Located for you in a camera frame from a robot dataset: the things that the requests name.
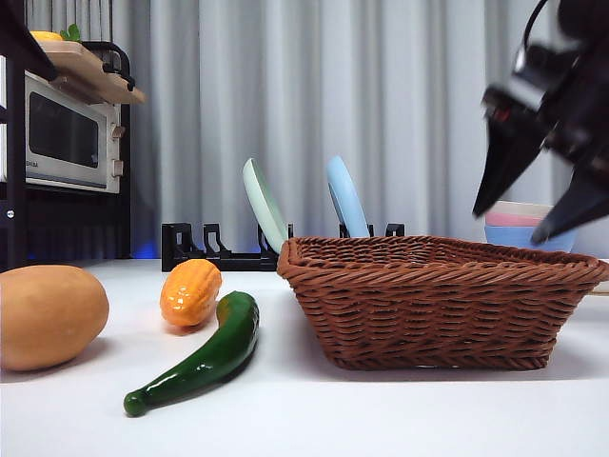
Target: microwave control knob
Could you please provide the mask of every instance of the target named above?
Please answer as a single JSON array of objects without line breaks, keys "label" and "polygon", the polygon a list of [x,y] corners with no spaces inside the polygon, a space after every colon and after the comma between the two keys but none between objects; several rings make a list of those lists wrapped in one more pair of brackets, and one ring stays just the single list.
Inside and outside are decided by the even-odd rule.
[{"label": "microwave control knob", "polygon": [[123,126],[113,126],[112,133],[110,135],[112,136],[113,139],[119,140],[119,139],[123,138],[123,135],[125,135],[126,131],[127,131],[127,128],[125,128]]},{"label": "microwave control knob", "polygon": [[122,160],[113,160],[112,161],[112,177],[113,178],[118,178],[120,176],[123,176],[124,164],[125,163]]}]

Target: microwave window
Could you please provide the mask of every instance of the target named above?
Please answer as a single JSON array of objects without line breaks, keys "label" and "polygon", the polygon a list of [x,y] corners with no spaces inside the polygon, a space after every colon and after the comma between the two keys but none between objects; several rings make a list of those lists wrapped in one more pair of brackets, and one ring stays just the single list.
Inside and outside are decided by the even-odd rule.
[{"label": "microwave window", "polygon": [[96,169],[97,135],[95,121],[39,93],[29,95],[29,149],[33,153]]}]

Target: white table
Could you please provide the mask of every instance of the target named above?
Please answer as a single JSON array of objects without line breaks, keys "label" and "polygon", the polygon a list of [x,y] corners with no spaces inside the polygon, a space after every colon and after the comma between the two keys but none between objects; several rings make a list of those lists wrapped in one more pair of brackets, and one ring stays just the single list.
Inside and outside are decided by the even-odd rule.
[{"label": "white table", "polygon": [[221,294],[247,291],[261,311],[249,366],[203,396],[128,418],[125,394],[217,323],[171,331],[159,261],[88,269],[108,293],[108,324],[66,365],[3,373],[3,457],[609,455],[609,298],[581,302],[546,369],[355,372],[325,360],[287,282],[227,272]]}]

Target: blue light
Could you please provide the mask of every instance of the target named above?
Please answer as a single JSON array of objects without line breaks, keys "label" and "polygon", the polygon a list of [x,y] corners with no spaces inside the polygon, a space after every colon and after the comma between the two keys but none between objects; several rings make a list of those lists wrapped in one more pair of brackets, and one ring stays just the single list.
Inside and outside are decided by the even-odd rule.
[{"label": "blue light", "polygon": [[158,259],[159,254],[156,251],[156,243],[153,241],[145,242],[133,252],[134,259]]}]

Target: plastic vegetable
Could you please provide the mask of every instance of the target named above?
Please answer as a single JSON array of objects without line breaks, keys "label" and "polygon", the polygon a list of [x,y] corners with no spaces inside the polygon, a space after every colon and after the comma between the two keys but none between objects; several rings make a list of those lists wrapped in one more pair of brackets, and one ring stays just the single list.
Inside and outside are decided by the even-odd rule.
[{"label": "plastic vegetable", "polygon": [[123,406],[130,416],[191,395],[238,368],[253,352],[258,339],[256,301],[244,292],[231,292],[216,309],[219,327],[207,342],[183,362],[154,381],[127,394]]},{"label": "plastic vegetable", "polygon": [[64,41],[62,36],[54,31],[32,30],[30,33],[38,41]]},{"label": "plastic vegetable", "polygon": [[220,271],[205,259],[179,264],[161,291],[161,313],[175,326],[196,326],[213,311],[222,284]]},{"label": "plastic vegetable", "polygon": [[80,30],[76,24],[70,24],[68,31],[61,30],[59,34],[65,41],[80,41]]},{"label": "plastic vegetable", "polygon": [[108,320],[108,297],[89,272],[36,265],[0,274],[0,367],[52,367],[76,357]]}]

